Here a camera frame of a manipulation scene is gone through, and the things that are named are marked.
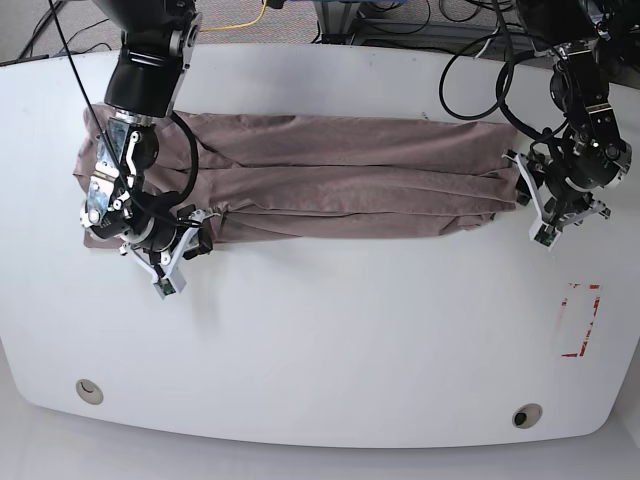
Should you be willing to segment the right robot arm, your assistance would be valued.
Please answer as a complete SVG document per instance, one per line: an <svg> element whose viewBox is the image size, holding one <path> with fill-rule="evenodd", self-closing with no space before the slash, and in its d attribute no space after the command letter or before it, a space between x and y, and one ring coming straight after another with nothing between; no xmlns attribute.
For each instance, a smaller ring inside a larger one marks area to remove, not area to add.
<svg viewBox="0 0 640 480"><path fill-rule="evenodd" d="M202 16L192 1L99 1L99 10L121 31L121 49L104 101L114 113L98 123L94 171L81 223L99 240L121 237L146 254L191 260L212 250L194 206L199 152L196 137L174 112L190 66ZM180 191L144 190L145 173L159 154L155 123L170 119L189 145L190 169Z"/></svg>

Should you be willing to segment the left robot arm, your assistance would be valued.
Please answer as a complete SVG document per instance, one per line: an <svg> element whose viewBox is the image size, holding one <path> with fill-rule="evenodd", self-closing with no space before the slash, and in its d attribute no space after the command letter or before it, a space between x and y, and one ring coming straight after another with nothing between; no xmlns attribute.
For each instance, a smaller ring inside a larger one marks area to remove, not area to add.
<svg viewBox="0 0 640 480"><path fill-rule="evenodd" d="M567 225L593 214L608 217L608 207L596 200L593 192L623 180L631 167L632 148L622 139L609 103L609 83L599 65L596 27L576 1L519 1L520 33L534 47L517 53L513 48L515 34L504 19L500 2L489 7L497 19L495 33L506 47L493 107L502 112L509 126L531 141L525 155L498 146L495 138L487 142L505 165L518 168L517 202L536 207L533 229L537 233L559 234ZM555 130L537 131L513 114L506 96L516 66L544 52L554 58L550 95L564 122Z"/></svg>

